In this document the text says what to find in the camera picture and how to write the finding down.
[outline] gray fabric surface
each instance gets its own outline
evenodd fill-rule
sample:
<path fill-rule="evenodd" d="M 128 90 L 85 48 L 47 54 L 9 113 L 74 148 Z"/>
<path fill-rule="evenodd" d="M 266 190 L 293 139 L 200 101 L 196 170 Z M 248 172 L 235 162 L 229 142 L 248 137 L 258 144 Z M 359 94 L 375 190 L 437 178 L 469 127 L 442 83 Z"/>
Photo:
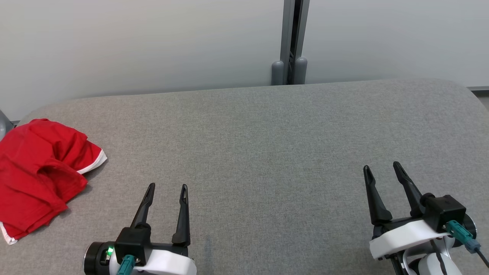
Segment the gray fabric surface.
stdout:
<path fill-rule="evenodd" d="M 394 217 L 409 215 L 392 162 L 421 192 L 451 194 L 489 255 L 489 114 L 452 82 L 414 79 L 99 97 L 34 111 L 76 128 L 109 160 L 49 227 L 0 242 L 2 274 L 83 274 L 93 241 L 115 240 L 151 182 L 152 241 L 170 242 L 189 187 L 198 273 L 393 274 L 369 253 L 362 167 Z M 451 251 L 464 274 L 487 268 Z"/>

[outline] black cable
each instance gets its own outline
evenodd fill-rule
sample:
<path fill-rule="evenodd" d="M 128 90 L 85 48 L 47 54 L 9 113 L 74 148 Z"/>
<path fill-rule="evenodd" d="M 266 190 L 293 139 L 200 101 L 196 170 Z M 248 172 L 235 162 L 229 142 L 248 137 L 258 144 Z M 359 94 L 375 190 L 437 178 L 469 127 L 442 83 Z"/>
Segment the black cable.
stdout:
<path fill-rule="evenodd" d="M 430 240 L 429 242 L 430 242 L 431 246 L 433 247 L 433 249 L 436 252 L 436 257 L 438 258 L 438 261 L 440 262 L 440 268 L 442 269 L 443 275 L 447 275 L 446 274 L 445 263 L 443 262 L 442 253 L 440 252 L 440 249 L 436 246 L 435 241 Z"/>
<path fill-rule="evenodd" d="M 489 261 L 486 259 L 486 257 L 484 257 L 484 254 L 482 254 L 481 250 L 479 248 L 476 248 L 474 249 L 477 254 L 479 254 L 480 258 L 482 259 L 482 261 L 486 264 L 486 266 L 489 268 Z"/>

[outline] white robot arm casing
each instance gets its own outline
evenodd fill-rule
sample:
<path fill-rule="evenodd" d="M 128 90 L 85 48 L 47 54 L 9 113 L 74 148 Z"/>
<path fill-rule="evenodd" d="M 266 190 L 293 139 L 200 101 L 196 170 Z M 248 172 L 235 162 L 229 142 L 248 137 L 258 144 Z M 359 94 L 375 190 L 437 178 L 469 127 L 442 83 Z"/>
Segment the white robot arm casing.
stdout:
<path fill-rule="evenodd" d="M 120 265 L 117 263 L 116 252 L 111 255 L 109 270 L 111 275 L 116 275 Z M 145 266 L 135 266 L 131 275 L 196 275 L 197 267 L 194 261 L 183 255 L 178 255 L 166 250 L 153 250 Z"/>
<path fill-rule="evenodd" d="M 447 236 L 437 233 L 424 220 L 407 223 L 370 241 L 370 253 L 374 259 Z"/>

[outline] teal connector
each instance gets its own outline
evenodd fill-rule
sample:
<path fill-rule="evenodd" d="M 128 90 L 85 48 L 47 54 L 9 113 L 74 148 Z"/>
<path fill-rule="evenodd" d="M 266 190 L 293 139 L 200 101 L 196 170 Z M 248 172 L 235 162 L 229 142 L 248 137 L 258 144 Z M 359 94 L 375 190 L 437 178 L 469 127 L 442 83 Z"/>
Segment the teal connector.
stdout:
<path fill-rule="evenodd" d="M 462 244 L 466 244 L 473 239 L 472 234 L 457 221 L 452 220 L 446 223 L 446 231 Z"/>
<path fill-rule="evenodd" d="M 131 275 L 133 272 L 134 266 L 136 265 L 136 258 L 132 255 L 126 255 L 122 259 L 121 266 L 117 271 L 117 275 Z"/>

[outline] cable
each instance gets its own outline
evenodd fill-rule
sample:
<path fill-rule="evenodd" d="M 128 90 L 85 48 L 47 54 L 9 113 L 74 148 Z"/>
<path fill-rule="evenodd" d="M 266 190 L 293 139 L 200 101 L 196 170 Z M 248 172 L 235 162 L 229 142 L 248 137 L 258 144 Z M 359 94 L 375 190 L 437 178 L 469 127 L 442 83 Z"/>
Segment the cable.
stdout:
<path fill-rule="evenodd" d="M 442 253 L 440 252 L 440 249 L 436 246 L 435 241 L 430 240 L 429 243 L 431 244 L 431 246 L 433 247 L 433 249 L 436 252 L 436 257 L 438 258 L 438 261 L 440 262 L 440 268 L 442 269 L 443 275 L 447 275 L 445 263 L 443 262 Z"/>
<path fill-rule="evenodd" d="M 489 268 L 489 261 L 486 259 L 486 257 L 484 257 L 484 254 L 482 254 L 480 248 L 476 248 L 475 251 L 477 252 L 477 254 L 479 254 L 480 258 L 482 259 L 482 261 L 486 264 L 486 266 Z"/>
<path fill-rule="evenodd" d="M 461 226 L 456 221 L 449 221 L 445 225 L 446 231 L 454 236 L 457 240 L 464 244 L 467 251 L 471 254 L 477 253 L 479 257 L 484 261 L 486 266 L 489 268 L 489 261 L 484 257 L 484 254 L 481 252 L 481 244 L 478 241 L 473 239 L 472 234 L 463 226 Z"/>

